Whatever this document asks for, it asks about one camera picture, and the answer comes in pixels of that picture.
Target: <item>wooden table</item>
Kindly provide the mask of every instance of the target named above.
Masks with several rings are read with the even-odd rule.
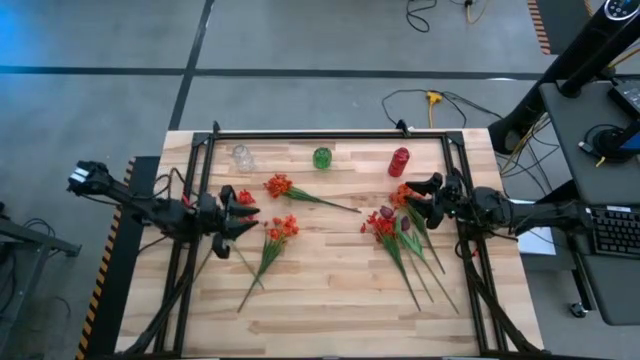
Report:
[[[462,131],[474,185],[502,189],[488,132]],[[168,173],[172,167],[186,171],[192,134],[190,131],[167,134],[159,174]],[[425,255],[460,314],[447,302],[426,268],[419,265],[435,300],[431,303],[407,260],[407,273],[422,307],[419,312],[389,255],[371,234],[360,233],[366,215],[387,204],[389,193],[398,184],[427,179],[435,171],[446,173],[438,141],[242,141],[257,166],[251,173],[236,169],[231,151],[238,143],[216,141],[209,191],[217,194],[224,184],[233,185],[236,191],[247,189],[261,209],[260,220],[295,214],[300,233],[263,277],[266,290],[256,288],[241,313],[236,310],[252,275],[237,253],[232,252],[228,260],[215,256],[209,260],[194,284],[184,356],[478,354],[462,261],[453,251],[457,241],[454,222],[445,220],[430,233],[446,275],[426,249]],[[330,171],[313,167],[311,156],[319,146],[333,152]],[[408,148],[412,158],[403,176],[392,178],[386,170],[392,152],[400,146]],[[358,207],[362,214],[285,198],[272,199],[262,183],[275,172],[287,173],[295,185],[313,195]],[[198,189],[199,173],[195,179],[194,189]],[[180,192],[181,184],[174,181],[172,193]],[[159,237],[158,230],[145,230],[141,246]],[[263,228],[256,226],[237,241],[237,247],[254,268],[260,263],[263,240]],[[209,239],[202,241],[198,266],[210,246]],[[542,347],[517,244],[494,238],[488,241],[488,248],[501,305],[529,341]],[[171,242],[165,241],[139,256],[118,350],[133,343],[159,308],[170,251]],[[177,306],[170,319],[167,346],[173,339],[171,329],[176,313]],[[483,316],[490,343],[494,343],[486,308]]]

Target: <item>black metal frame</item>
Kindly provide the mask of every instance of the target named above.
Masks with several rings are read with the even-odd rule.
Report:
[[[206,154],[203,165],[202,180],[200,183],[200,194],[206,192],[209,173],[211,170],[211,162],[213,159],[213,148],[215,141],[218,140],[251,140],[251,139],[270,139],[270,140],[300,140],[300,139],[425,139],[425,140],[438,140],[442,145],[442,151],[444,154],[445,165],[448,174],[454,172],[454,162],[451,152],[451,146],[455,146],[460,158],[461,171],[464,177],[467,179],[468,184],[471,184],[471,171],[466,154],[466,148],[464,145],[463,134],[460,131],[423,131],[406,133],[401,130],[389,130],[389,131],[277,131],[277,132],[224,132],[219,131],[218,124],[214,124],[213,133],[197,132],[193,134],[191,152],[189,154],[189,163],[187,167],[187,175],[185,178],[184,194],[188,197],[192,193],[193,177],[195,174],[195,166],[198,158],[199,149],[203,144],[206,144]],[[458,237],[462,243],[466,246],[462,246],[463,255],[469,255],[468,243],[465,241],[469,239],[469,232],[466,230],[465,225],[458,222]],[[488,250],[486,243],[482,239],[476,239],[478,246],[478,253],[480,259],[480,267],[482,270],[483,281],[488,287],[490,293],[495,297],[496,289],[491,273],[491,264],[489,262]],[[191,274],[195,270],[195,259],[197,257],[199,241],[194,242],[189,248],[189,254],[187,263],[183,270],[183,275]],[[169,268],[167,271],[167,282],[165,284],[165,292],[163,296],[163,303],[165,303],[170,297],[172,290],[174,290],[175,279],[178,273],[178,259],[180,257],[181,247],[179,244],[174,244]],[[482,320],[482,309],[480,307],[479,294],[474,285],[467,277],[467,285],[469,290],[469,299],[471,303],[471,311],[473,316],[474,327],[476,331],[476,338],[478,342],[478,348],[480,354],[489,349],[489,344],[486,335],[486,329]],[[177,328],[175,332],[175,340],[173,350],[170,352],[164,351],[167,324],[163,324],[156,336],[156,342],[154,345],[154,353],[147,355],[155,356],[177,356],[182,355],[182,348],[184,345],[184,331],[186,327],[186,321],[189,311],[189,300],[191,293],[191,285],[189,284],[185,289],[185,293],[182,296],[180,303],[180,310],[178,313]],[[507,352],[507,343],[505,332],[500,324],[494,319],[493,327],[497,339],[498,352]]]

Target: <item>gray floor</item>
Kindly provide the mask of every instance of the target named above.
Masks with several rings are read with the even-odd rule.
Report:
[[[184,67],[204,0],[0,0],[0,65]],[[217,0],[198,67],[540,72],[553,60],[537,44],[525,0],[493,0],[475,26],[440,1],[426,12],[431,32],[413,31],[404,1]],[[634,59],[624,72],[638,72]],[[0,75],[0,199],[16,221],[42,217],[83,244],[77,259],[54,257],[28,321],[17,324],[14,354],[69,359],[77,348],[112,210],[65,192],[79,159],[106,162],[116,177],[135,155],[158,155],[181,77]],[[449,90],[506,114],[528,81],[197,77],[180,129],[388,128],[380,99],[395,89]],[[395,119],[427,124],[424,98],[389,100]],[[463,107],[469,127],[491,116]],[[438,127],[459,127],[447,104]],[[551,127],[542,139],[555,141]],[[534,144],[540,156],[548,147]],[[521,163],[531,164],[523,155]],[[570,175],[560,151],[543,162],[552,187]],[[534,172],[543,187],[539,173]],[[505,179],[513,197],[537,199],[526,174]],[[566,312],[577,299],[568,273],[527,274],[546,347],[559,354],[637,358],[640,327],[610,327],[599,314]],[[61,296],[71,315],[52,301]]]

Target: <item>black keyboard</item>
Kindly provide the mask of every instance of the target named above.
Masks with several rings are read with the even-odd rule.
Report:
[[[640,214],[591,209],[595,252],[640,259]]]

